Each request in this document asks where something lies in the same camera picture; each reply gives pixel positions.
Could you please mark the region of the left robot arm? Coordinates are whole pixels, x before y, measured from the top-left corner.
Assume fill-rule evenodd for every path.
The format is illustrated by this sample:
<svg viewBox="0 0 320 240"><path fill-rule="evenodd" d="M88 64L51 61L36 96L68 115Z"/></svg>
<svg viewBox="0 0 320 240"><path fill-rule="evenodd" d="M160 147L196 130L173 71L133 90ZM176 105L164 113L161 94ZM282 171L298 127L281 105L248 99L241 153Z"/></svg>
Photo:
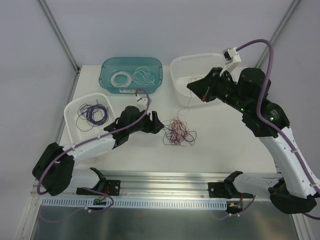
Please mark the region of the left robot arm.
<svg viewBox="0 0 320 240"><path fill-rule="evenodd" d="M157 134L163 128L156 111L148 113L127 106L120 117L96 137L70 146L56 142L49 144L32 170L38 181L37 194L57 196L73 186L78 195L106 195L110 184L103 174L95 167L76 169L75 164L118 148L131 134Z"/></svg>

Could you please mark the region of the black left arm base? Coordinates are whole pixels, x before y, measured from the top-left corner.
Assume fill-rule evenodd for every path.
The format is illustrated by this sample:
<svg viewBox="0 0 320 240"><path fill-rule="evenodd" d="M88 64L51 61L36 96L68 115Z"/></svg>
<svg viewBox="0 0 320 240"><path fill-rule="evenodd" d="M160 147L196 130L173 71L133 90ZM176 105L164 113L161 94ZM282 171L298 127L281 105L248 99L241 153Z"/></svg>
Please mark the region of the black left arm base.
<svg viewBox="0 0 320 240"><path fill-rule="evenodd" d="M91 190L107 194L109 196L119 196L121 189L120 180L100 179L99 182L91 188ZM84 187L77 188L76 194L80 196L98 196L99 193L84 189Z"/></svg>

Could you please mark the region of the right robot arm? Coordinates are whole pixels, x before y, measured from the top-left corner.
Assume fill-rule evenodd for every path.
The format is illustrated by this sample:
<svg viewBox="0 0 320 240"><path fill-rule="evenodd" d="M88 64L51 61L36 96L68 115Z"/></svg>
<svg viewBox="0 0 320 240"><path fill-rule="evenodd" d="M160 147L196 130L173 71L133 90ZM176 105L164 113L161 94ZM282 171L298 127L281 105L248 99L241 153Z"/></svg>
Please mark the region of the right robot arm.
<svg viewBox="0 0 320 240"><path fill-rule="evenodd" d="M307 214L316 205L320 194L315 189L317 177L302 167L289 119L284 110L267 98L262 100L257 115L259 95L265 73L259 68L245 68L237 82L231 74L214 67L204 77L188 83L187 88L203 102L220 100L242 114L242 122L271 154L281 176L257 176L234 171L223 182L209 184L212 197L225 199L253 195L270 199L285 214Z"/></svg>

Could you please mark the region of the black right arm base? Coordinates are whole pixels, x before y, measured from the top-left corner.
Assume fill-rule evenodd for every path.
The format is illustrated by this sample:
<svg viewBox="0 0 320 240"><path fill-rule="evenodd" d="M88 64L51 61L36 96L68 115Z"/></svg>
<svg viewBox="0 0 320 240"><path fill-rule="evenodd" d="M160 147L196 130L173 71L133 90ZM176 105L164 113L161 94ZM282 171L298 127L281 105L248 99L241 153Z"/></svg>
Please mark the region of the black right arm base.
<svg viewBox="0 0 320 240"><path fill-rule="evenodd" d="M240 199L243 196L245 199L252 199L254 197L253 194L240 193L238 190L236 190L233 184L235 181L235 178L241 174L243 174L242 171L236 170L221 182L209 182L207 184L209 197L224 198L224 199L232 199L232 198Z"/></svg>

